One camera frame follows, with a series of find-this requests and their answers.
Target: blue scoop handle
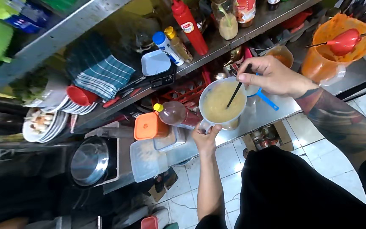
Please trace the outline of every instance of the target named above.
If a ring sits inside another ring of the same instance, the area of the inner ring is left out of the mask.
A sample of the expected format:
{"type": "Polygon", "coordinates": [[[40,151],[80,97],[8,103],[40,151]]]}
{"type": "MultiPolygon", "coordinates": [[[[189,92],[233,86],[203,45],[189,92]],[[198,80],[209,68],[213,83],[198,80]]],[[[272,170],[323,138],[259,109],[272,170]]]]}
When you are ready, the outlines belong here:
{"type": "Polygon", "coordinates": [[[265,101],[269,106],[271,106],[274,110],[279,110],[279,107],[273,103],[270,99],[268,99],[268,97],[266,97],[261,90],[258,90],[257,95],[263,100],[265,101]]]}

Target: white bottle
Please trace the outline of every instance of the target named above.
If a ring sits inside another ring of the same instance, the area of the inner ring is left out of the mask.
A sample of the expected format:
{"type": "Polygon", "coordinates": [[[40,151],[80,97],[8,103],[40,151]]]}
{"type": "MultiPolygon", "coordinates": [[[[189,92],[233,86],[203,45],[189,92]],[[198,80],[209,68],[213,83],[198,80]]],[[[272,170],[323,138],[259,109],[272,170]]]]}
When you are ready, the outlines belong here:
{"type": "Polygon", "coordinates": [[[168,55],[175,65],[180,66],[184,64],[184,60],[179,56],[179,54],[170,48],[170,41],[166,38],[166,35],[163,32],[156,32],[153,35],[152,40],[160,50],[168,55]]]}

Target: dish towel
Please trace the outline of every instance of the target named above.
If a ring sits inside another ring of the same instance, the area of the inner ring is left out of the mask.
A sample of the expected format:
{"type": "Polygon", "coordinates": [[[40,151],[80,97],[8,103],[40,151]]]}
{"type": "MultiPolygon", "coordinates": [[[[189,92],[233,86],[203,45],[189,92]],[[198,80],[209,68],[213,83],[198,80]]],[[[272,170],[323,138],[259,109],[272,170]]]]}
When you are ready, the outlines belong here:
{"type": "Polygon", "coordinates": [[[91,91],[104,100],[115,98],[115,94],[130,79],[135,69],[117,60],[104,39],[92,33],[81,40],[69,53],[66,70],[74,85],[91,91]]]}

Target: white tile floor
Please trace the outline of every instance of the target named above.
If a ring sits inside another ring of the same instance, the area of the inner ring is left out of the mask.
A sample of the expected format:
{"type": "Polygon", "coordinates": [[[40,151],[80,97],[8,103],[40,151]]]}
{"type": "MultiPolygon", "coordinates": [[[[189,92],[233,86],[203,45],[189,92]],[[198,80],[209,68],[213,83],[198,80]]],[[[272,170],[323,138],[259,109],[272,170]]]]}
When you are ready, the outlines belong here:
{"type": "MultiPolygon", "coordinates": [[[[366,95],[348,104],[366,116],[366,95]]],[[[304,159],[320,174],[348,190],[366,203],[361,181],[348,159],[299,113],[284,120],[295,150],[292,153],[304,159]]],[[[245,159],[242,139],[217,149],[221,183],[224,189],[225,218],[228,229],[233,229],[240,213],[241,170],[245,159]]],[[[180,229],[194,229],[197,219],[197,192],[200,176],[200,159],[194,158],[186,166],[174,167],[179,179],[166,192],[155,207],[169,209],[170,223],[177,222],[180,229]]]]}

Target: red spoon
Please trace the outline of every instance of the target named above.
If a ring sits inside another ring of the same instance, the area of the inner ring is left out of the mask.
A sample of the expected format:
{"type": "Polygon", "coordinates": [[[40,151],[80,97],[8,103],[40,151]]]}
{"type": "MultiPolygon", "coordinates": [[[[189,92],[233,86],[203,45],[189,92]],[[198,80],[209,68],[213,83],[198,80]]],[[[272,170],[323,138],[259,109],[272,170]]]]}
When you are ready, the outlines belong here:
{"type": "Polygon", "coordinates": [[[309,45],[306,46],[306,48],[327,44],[330,46],[330,50],[334,53],[334,55],[343,56],[351,52],[358,42],[361,41],[362,37],[365,36],[366,34],[359,34],[357,29],[349,29],[336,36],[333,40],[329,40],[328,42],[320,44],[309,45]]]}

